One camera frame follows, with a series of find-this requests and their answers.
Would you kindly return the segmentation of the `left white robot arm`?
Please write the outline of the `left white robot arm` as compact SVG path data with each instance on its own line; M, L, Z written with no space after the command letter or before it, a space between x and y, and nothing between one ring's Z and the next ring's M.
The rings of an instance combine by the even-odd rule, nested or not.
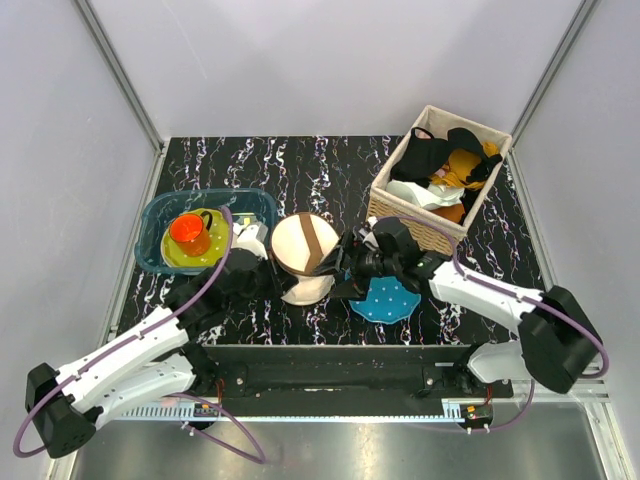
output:
M241 304L282 296L298 282L272 254L231 249L99 349L57 368L34 367L27 375L24 423L35 427L42 451L57 459L115 417L158 397L208 394L219 374L200 335Z

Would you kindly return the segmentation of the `cream round laundry bag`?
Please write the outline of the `cream round laundry bag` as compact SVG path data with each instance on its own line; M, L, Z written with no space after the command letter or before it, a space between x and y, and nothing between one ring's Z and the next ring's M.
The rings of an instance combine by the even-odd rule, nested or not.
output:
M339 235L319 215L301 212L280 220L271 233L275 260L297 283L281 299L293 306L309 306L325 298L334 286L334 277L313 276L313 270L338 244Z

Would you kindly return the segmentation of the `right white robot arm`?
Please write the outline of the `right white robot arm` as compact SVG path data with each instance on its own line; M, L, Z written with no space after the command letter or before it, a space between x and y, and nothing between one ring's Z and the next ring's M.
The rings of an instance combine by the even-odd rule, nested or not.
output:
M607 372L603 342L569 290L518 287L475 272L455 256L421 248L405 222L373 218L344 233L313 275L345 274L331 295L354 301L367 298L372 279L393 277L413 294L471 310L515 334L514 341L472 346L459 358L454 384L466 396L502 380L566 394L595 359Z

